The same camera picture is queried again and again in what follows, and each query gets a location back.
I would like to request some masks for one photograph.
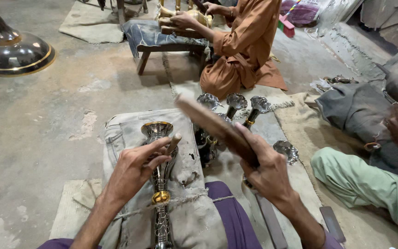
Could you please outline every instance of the gray cloth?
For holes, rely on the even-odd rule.
[[[193,39],[187,37],[164,35],[158,26],[157,21],[153,20],[130,20],[122,26],[130,45],[133,57],[139,57],[138,48],[164,46],[173,44],[200,45],[204,49],[207,46],[206,39]]]
[[[169,215],[173,242],[179,248],[227,248],[225,229],[213,201],[207,196],[199,154],[194,143],[191,120],[179,109],[123,113],[106,123],[104,146],[104,183],[113,173],[123,149],[138,147],[146,139],[141,126],[147,122],[173,124],[173,133],[181,133],[179,152],[173,166],[168,189],[171,200]],[[102,249],[142,249],[152,242],[151,205],[153,187],[147,181],[124,206],[102,238]]]
[[[316,99],[323,118],[364,143],[379,143],[382,147],[371,153],[369,164],[398,174],[398,147],[382,123],[390,115],[390,102],[368,83],[333,88]]]

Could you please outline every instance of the kneeling person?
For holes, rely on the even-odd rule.
[[[180,28],[191,28],[213,43],[221,58],[202,71],[202,90],[224,98],[237,93],[242,84],[254,84],[288,90],[279,70],[270,59],[271,46],[279,21],[279,0],[240,0],[236,7],[204,3],[206,14],[223,15],[231,32],[214,31],[186,12],[170,18]]]

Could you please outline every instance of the small wooden bench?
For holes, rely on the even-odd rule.
[[[201,69],[205,66],[206,55],[203,51],[206,41],[203,39],[164,35],[158,27],[158,22],[149,20],[130,20],[123,25],[123,30],[133,56],[137,58],[139,52],[142,52],[136,69],[138,75],[142,75],[144,72],[151,52],[189,51],[190,55],[195,54],[200,57]]]

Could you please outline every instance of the jute mat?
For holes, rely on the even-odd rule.
[[[317,108],[304,102],[311,99],[307,93],[290,95],[295,106],[277,109],[275,115],[287,139],[299,150],[299,157],[314,189],[324,206],[333,208],[345,234],[346,249],[398,249],[398,227],[384,218],[362,208],[349,209],[341,203],[313,174],[310,160],[313,154],[324,147],[332,147],[345,154],[356,154],[363,144],[331,127],[321,118]]]

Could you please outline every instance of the gold trim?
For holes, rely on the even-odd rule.
[[[0,46],[10,46],[21,41],[21,35],[18,35],[13,40],[1,41]]]
[[[41,71],[43,69],[46,69],[49,65],[51,65],[55,61],[57,56],[58,56],[58,52],[55,50],[55,56],[53,57],[53,59],[49,63],[47,63],[43,67],[38,68],[35,71],[31,71],[31,72],[27,72],[27,73],[23,73],[23,74],[9,74],[9,75],[0,74],[0,77],[13,78],[13,77],[18,77],[18,76],[25,76],[25,75],[29,75],[29,74],[34,74],[34,73],[39,72],[39,71]]]
[[[159,191],[154,193],[154,195],[151,197],[151,204],[158,204],[158,203],[164,203],[170,200],[170,193],[166,190]]]
[[[216,144],[218,142],[217,139],[216,140],[211,140],[210,137],[211,137],[211,135],[207,136],[207,144],[214,145],[214,144]]]
[[[164,124],[164,125],[171,125],[171,126],[173,126],[173,125],[172,125],[171,123],[169,123],[169,122],[154,121],[154,122],[146,123],[146,124],[144,124],[143,126],[141,126],[141,131],[144,129],[145,126],[152,125],[152,124]]]
[[[249,124],[249,125],[253,125],[254,124],[254,121],[250,121],[250,120],[248,120],[248,118],[245,119],[245,122],[247,124]]]
[[[30,66],[33,66],[33,65],[36,65],[36,64],[40,63],[41,61],[45,60],[50,55],[50,53],[52,52],[52,46],[50,46],[50,44],[48,44],[48,43],[47,43],[47,45],[49,46],[49,51],[47,52],[46,56],[42,57],[42,59],[38,60],[37,62],[32,63],[30,65],[21,66],[21,67],[0,68],[0,71],[17,71],[19,69],[24,69],[24,68],[27,68],[27,67],[30,67]]]

